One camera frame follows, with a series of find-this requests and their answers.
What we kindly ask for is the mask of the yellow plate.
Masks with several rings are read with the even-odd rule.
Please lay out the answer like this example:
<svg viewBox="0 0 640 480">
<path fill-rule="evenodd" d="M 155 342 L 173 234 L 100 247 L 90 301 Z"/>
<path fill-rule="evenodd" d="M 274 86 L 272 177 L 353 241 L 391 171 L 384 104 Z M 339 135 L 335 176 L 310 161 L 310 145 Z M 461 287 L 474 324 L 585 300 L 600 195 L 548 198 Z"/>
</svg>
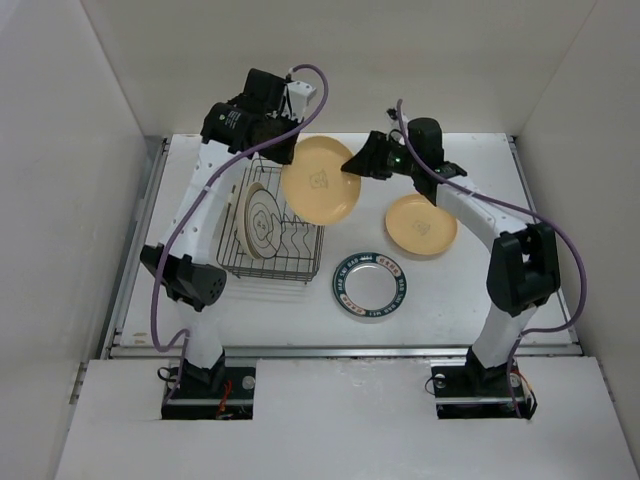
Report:
<svg viewBox="0 0 640 480">
<path fill-rule="evenodd" d="M 280 177 L 291 210 L 303 221 L 319 226 L 348 217 L 361 192 L 361 178 L 341 170 L 352 157 L 352 152 L 332 137 L 299 141 L 293 161 L 282 167 Z"/>
</svg>

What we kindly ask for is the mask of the tan plastic plate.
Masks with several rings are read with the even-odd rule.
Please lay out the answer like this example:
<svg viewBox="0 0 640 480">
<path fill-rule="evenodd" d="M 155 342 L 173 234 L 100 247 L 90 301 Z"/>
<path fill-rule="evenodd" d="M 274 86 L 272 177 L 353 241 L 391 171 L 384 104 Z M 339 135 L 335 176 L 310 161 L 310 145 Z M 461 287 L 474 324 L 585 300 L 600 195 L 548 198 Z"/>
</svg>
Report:
<svg viewBox="0 0 640 480">
<path fill-rule="evenodd" d="M 385 214 L 386 231 L 401 249 L 420 256 L 436 256 L 454 243 L 457 220 L 420 194 L 396 200 Z"/>
</svg>

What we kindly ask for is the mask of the white bowl green band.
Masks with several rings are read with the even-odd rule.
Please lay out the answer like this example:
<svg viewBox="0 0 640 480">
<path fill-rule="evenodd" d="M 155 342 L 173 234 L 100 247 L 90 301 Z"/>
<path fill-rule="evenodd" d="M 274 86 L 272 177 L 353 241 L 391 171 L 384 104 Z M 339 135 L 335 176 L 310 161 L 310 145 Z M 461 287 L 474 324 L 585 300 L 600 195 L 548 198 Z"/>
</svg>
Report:
<svg viewBox="0 0 640 480">
<path fill-rule="evenodd" d="M 408 282 L 401 266 L 378 252 L 359 252 L 335 268 L 331 291 L 337 305 L 357 322 L 379 324 L 402 306 Z"/>
</svg>

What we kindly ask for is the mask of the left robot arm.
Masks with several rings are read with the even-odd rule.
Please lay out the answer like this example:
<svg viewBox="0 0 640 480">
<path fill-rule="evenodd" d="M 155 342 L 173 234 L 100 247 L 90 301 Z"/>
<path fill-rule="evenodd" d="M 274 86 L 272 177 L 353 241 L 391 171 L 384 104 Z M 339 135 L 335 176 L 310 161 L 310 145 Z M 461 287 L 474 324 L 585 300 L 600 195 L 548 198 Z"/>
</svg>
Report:
<svg viewBox="0 0 640 480">
<path fill-rule="evenodd" d="M 150 333 L 154 348 L 167 353 L 182 345 L 178 364 L 162 367 L 170 391 L 191 386 L 201 396 L 217 394 L 224 382 L 224 349 L 201 318 L 225 288 L 226 273 L 209 260 L 209 244 L 224 208 L 220 189 L 242 163 L 260 155 L 281 165 L 293 160 L 299 133 L 321 112 L 328 87 L 250 69 L 242 91 L 215 103 L 204 117 L 201 147 L 190 182 L 167 233 L 146 245 L 140 261 L 153 276 Z"/>
</svg>

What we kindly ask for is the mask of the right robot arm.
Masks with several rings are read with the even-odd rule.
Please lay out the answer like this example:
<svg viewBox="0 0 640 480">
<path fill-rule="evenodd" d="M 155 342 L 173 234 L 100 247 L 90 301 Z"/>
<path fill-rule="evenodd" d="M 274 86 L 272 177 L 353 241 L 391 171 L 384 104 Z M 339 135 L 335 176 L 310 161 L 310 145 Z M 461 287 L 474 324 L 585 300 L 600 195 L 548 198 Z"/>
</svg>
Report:
<svg viewBox="0 0 640 480">
<path fill-rule="evenodd" d="M 477 394 L 495 387 L 509 370 L 516 340 L 538 307 L 560 287 L 556 232 L 544 221 L 526 223 L 523 210 L 490 199 L 459 165 L 444 158 L 439 123 L 418 118 L 406 137 L 372 131 L 342 171 L 386 180 L 411 178 L 415 190 L 461 222 L 490 253 L 486 288 L 491 300 L 483 329 L 467 353 L 465 386 Z"/>
</svg>

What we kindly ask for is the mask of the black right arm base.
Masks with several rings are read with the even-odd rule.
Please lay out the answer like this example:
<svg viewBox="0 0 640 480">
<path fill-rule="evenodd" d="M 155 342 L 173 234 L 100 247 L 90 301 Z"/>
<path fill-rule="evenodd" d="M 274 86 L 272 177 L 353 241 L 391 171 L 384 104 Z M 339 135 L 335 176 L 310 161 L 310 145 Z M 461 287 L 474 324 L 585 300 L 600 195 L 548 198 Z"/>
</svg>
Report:
<svg viewBox="0 0 640 480">
<path fill-rule="evenodd" d="M 475 386 L 461 365 L 439 365 L 431 368 L 430 381 L 439 420 L 509 419 L 530 420 L 538 402 L 517 371 L 499 374 L 485 386 Z"/>
</svg>

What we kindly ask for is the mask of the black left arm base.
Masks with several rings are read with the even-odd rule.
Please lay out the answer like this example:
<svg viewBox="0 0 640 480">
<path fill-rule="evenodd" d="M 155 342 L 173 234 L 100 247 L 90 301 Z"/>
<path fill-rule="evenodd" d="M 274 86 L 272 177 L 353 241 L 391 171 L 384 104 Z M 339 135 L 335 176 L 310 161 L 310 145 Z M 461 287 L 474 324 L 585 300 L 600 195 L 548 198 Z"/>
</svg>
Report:
<svg viewBox="0 0 640 480">
<path fill-rule="evenodd" d="M 223 367 L 211 383 L 183 373 L 175 390 L 178 368 L 164 368 L 166 382 L 161 406 L 163 420 L 251 420 L 254 410 L 256 368 Z"/>
</svg>

